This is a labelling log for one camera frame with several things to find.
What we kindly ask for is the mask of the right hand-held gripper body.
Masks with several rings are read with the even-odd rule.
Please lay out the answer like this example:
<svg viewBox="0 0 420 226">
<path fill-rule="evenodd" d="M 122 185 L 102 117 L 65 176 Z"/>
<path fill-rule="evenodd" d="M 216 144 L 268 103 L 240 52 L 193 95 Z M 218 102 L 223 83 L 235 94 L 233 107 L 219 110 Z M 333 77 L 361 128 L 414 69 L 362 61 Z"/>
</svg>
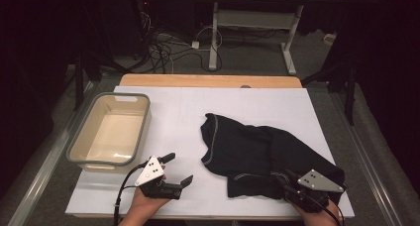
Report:
<svg viewBox="0 0 420 226">
<path fill-rule="evenodd" d="M 329 205 L 329 193 L 343 193 L 344 188 L 315 169 L 304 175 L 289 170 L 284 185 L 285 199 L 307 213 L 320 212 Z"/>
</svg>

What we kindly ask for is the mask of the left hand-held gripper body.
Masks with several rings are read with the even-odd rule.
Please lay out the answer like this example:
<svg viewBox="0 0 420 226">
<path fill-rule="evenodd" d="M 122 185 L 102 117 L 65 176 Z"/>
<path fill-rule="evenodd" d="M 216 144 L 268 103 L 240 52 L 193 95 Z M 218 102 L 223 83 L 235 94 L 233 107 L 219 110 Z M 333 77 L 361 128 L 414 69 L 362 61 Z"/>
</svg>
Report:
<svg viewBox="0 0 420 226">
<path fill-rule="evenodd" d="M 150 157 L 136 179 L 135 187 L 149 198 L 179 199 L 182 188 L 179 184 L 166 183 L 163 180 L 163 165 L 158 161 L 158 157 Z"/>
</svg>

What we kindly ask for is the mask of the beige plastic basin grey rim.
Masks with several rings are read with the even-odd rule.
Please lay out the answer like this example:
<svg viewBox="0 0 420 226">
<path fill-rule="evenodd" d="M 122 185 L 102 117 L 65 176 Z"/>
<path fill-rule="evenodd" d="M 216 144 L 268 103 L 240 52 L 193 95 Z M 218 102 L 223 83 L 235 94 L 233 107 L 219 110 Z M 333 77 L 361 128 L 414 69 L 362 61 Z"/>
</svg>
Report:
<svg viewBox="0 0 420 226">
<path fill-rule="evenodd" d="M 86 171 L 125 173 L 140 162 L 152 120 L 142 93 L 101 93 L 84 114 L 67 159 Z"/>
</svg>

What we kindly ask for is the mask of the dark knit vest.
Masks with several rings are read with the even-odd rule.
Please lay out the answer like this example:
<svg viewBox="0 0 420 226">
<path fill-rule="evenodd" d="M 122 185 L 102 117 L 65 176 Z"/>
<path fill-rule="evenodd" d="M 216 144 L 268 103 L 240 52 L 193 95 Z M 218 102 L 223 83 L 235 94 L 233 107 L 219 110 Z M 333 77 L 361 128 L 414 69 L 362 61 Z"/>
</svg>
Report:
<svg viewBox="0 0 420 226">
<path fill-rule="evenodd" d="M 283 173 L 304 175 L 316 170 L 343 185 L 345 173 L 287 131 L 269 126 L 244 125 L 208 113 L 201 126 L 207 152 L 203 165 L 227 179 L 228 196 L 280 199 L 284 191 L 275 177 Z"/>
</svg>

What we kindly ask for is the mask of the person's left hand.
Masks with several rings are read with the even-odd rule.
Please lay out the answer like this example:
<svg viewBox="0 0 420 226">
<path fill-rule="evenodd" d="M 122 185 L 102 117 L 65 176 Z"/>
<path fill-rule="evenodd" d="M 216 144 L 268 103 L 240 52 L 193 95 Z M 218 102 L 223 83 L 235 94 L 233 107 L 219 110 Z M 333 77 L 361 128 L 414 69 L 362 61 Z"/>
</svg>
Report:
<svg viewBox="0 0 420 226">
<path fill-rule="evenodd" d="M 146 197 L 143 192 L 137 188 L 134 192 L 130 212 L 135 215 L 151 218 L 167 203 L 169 203 L 169 199 Z"/>
</svg>

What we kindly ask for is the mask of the person's right hand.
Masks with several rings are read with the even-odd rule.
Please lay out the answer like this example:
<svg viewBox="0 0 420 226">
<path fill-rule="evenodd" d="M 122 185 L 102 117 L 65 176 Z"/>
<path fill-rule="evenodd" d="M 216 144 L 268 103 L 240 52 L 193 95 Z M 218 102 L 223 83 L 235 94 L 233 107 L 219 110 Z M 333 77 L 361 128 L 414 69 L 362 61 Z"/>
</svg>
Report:
<svg viewBox="0 0 420 226">
<path fill-rule="evenodd" d="M 339 218 L 339 210 L 337 205 L 332 201 L 329 201 L 327 209 L 334 215 L 334 217 L 325 211 L 307 213 L 296 205 L 293 205 L 293 207 L 301 215 L 305 226 L 339 226 L 336 222 L 336 219 Z"/>
</svg>

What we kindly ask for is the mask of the white table sheet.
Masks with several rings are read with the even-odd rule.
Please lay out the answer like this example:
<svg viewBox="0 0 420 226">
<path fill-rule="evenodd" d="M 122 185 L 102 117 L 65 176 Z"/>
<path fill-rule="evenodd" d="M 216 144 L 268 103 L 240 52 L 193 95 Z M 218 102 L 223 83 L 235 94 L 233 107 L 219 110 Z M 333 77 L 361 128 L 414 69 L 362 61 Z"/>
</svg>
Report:
<svg viewBox="0 0 420 226">
<path fill-rule="evenodd" d="M 208 113 L 246 125 L 285 130 L 327 160 L 333 158 L 314 107 L 304 88 L 216 88 L 125 86 L 151 100 L 152 120 L 141 159 L 175 153 L 165 167 L 167 179 L 192 183 L 166 204 L 158 219 L 291 220 L 298 214 L 283 201 L 263 196 L 227 195 L 227 180 L 211 173 L 201 159 L 207 151 L 200 127 Z"/>
</svg>

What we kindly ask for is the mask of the black stand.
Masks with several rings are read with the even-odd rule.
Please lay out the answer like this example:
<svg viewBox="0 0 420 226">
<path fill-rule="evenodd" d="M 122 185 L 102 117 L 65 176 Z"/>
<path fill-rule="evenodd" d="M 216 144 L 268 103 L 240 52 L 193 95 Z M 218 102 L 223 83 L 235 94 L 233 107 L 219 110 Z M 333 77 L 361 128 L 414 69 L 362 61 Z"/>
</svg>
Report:
<svg viewBox="0 0 420 226">
<path fill-rule="evenodd" d="M 329 92 L 339 93 L 345 91 L 344 113 L 348 123 L 353 126 L 356 75 L 357 69 L 354 63 L 338 62 L 303 78 L 301 84 L 306 86 L 314 81 L 326 81 Z"/>
<path fill-rule="evenodd" d="M 84 99 L 84 75 L 93 81 L 101 80 L 98 55 L 92 51 L 80 52 L 75 58 L 75 110 Z"/>
</svg>

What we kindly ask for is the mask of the white-legged desk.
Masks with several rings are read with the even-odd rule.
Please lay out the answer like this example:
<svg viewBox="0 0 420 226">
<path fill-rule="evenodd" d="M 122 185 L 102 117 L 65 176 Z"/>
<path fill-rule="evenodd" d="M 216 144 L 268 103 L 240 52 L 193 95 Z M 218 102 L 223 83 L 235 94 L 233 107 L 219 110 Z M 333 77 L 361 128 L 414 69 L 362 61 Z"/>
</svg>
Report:
<svg viewBox="0 0 420 226">
<path fill-rule="evenodd" d="M 293 42 L 296 29 L 304 5 L 294 5 L 292 11 L 258 11 L 256 8 L 248 10 L 220 7 L 220 2 L 213 3 L 213 18 L 211 44 L 209 48 L 210 70 L 215 70 L 222 64 L 218 61 L 218 48 L 222 44 L 222 35 L 219 27 L 237 27 L 237 28 L 264 28 L 264 29 L 282 29 L 288 32 L 287 41 L 280 44 L 280 53 L 282 54 L 285 67 L 290 75 L 296 74 L 290 47 Z"/>
</svg>

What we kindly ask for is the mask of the metal floor rail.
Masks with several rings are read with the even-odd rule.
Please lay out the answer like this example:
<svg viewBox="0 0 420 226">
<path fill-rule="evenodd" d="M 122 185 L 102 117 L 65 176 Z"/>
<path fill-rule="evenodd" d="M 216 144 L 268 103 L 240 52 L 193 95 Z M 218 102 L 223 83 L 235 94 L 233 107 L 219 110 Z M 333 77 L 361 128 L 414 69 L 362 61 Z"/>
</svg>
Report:
<svg viewBox="0 0 420 226">
<path fill-rule="evenodd" d="M 351 125 L 345 114 L 344 104 L 337 93 L 331 94 L 334 106 L 338 109 L 340 118 L 344 121 L 347 131 L 350 134 L 354 144 L 354 152 L 358 163 L 367 179 L 370 191 L 373 194 L 376 204 L 384 217 L 387 226 L 402 226 L 401 220 L 395 211 L 393 203 L 389 198 L 386 187 L 379 178 L 377 171 L 374 169 L 372 161 L 368 157 L 365 145 L 356 129 L 355 125 Z"/>
<path fill-rule="evenodd" d="M 87 222 L 65 213 L 80 169 L 65 157 L 79 120 L 76 87 L 63 92 L 52 112 L 52 132 L 42 142 L 0 201 L 0 226 L 73 226 Z"/>
</svg>

